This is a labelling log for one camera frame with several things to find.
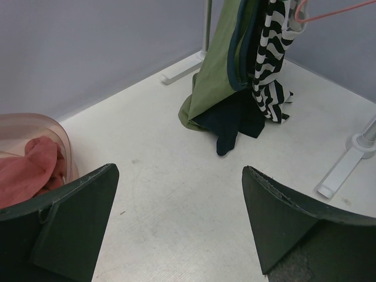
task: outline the pink hanger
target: pink hanger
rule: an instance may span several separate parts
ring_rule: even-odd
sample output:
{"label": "pink hanger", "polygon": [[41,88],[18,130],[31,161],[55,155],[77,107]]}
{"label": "pink hanger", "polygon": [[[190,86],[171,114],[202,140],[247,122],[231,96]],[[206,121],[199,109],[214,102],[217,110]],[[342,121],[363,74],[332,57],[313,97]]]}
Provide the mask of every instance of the pink hanger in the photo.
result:
{"label": "pink hanger", "polygon": [[308,19],[300,19],[299,18],[299,13],[300,13],[300,10],[302,9],[302,7],[308,2],[309,0],[303,0],[302,3],[298,6],[298,8],[296,9],[296,12],[295,12],[295,20],[298,22],[298,23],[305,23],[305,22],[311,22],[311,21],[315,21],[316,19],[322,19],[322,18],[326,18],[327,16],[333,16],[333,15],[336,15],[336,14],[340,14],[340,13],[343,13],[343,12],[347,12],[347,11],[350,11],[350,10],[353,10],[353,9],[356,9],[356,8],[360,8],[360,7],[363,7],[363,6],[366,6],[366,5],[369,5],[369,4],[373,4],[373,3],[376,3],[376,0],[370,0],[370,1],[367,1],[367,2],[364,2],[364,3],[360,3],[360,4],[356,4],[354,6],[350,6],[348,8],[345,8],[345,9],[341,9],[341,10],[338,10],[338,11],[334,11],[334,12],[330,12],[330,13],[327,13],[327,14],[324,14],[324,15],[321,15],[321,16],[314,16],[312,18],[308,18]]}

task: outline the white metal pole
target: white metal pole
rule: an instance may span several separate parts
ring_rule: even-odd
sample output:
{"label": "white metal pole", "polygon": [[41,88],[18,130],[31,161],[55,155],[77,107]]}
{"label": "white metal pole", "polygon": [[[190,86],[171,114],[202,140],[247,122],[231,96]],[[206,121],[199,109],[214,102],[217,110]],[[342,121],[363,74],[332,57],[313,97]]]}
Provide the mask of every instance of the white metal pole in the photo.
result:
{"label": "white metal pole", "polygon": [[364,132],[363,137],[370,142],[376,141],[376,120],[372,122],[371,126]]}
{"label": "white metal pole", "polygon": [[160,81],[162,81],[164,84],[169,85],[201,67],[206,52],[209,49],[210,23],[212,18],[212,2],[213,0],[204,0],[204,31],[201,51],[165,69],[163,74],[161,74],[159,78]]}

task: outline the floor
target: floor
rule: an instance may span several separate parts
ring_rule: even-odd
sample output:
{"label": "floor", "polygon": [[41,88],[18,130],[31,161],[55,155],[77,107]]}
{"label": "floor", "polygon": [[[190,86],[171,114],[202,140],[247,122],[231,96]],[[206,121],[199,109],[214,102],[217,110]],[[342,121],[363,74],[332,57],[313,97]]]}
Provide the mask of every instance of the floor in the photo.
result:
{"label": "floor", "polygon": [[[290,120],[267,123],[257,140],[240,135],[218,157],[215,136],[187,130],[177,118],[191,79],[165,86],[157,74],[62,122],[81,175],[105,163],[120,171],[94,282],[267,281],[242,168],[255,166],[317,197],[313,189],[346,137],[376,113],[371,102],[286,62],[280,82],[296,93],[285,109]],[[330,204],[376,216],[375,167],[376,158],[361,163]],[[360,181],[364,187],[354,190]]]}

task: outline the white wall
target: white wall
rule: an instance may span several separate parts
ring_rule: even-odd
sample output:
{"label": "white wall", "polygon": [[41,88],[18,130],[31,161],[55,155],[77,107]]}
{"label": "white wall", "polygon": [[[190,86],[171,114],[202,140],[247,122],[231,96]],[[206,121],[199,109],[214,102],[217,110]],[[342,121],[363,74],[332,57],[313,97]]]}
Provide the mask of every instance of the white wall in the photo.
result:
{"label": "white wall", "polygon": [[202,16],[202,0],[0,0],[0,113],[61,118],[115,94],[198,51]]}
{"label": "white wall", "polygon": [[[362,0],[311,0],[321,15]],[[287,58],[376,102],[376,4],[308,23]]]}

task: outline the plastic laundry basket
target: plastic laundry basket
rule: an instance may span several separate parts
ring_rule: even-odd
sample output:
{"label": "plastic laundry basket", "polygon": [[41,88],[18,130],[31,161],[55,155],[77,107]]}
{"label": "plastic laundry basket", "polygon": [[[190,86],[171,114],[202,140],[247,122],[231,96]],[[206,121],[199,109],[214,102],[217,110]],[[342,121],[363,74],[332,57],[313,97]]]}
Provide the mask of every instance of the plastic laundry basket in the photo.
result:
{"label": "plastic laundry basket", "polygon": [[63,127],[55,120],[35,113],[0,115],[0,158],[24,156],[25,145],[33,138],[47,136],[58,143],[66,161],[67,184],[79,177],[73,151]]}

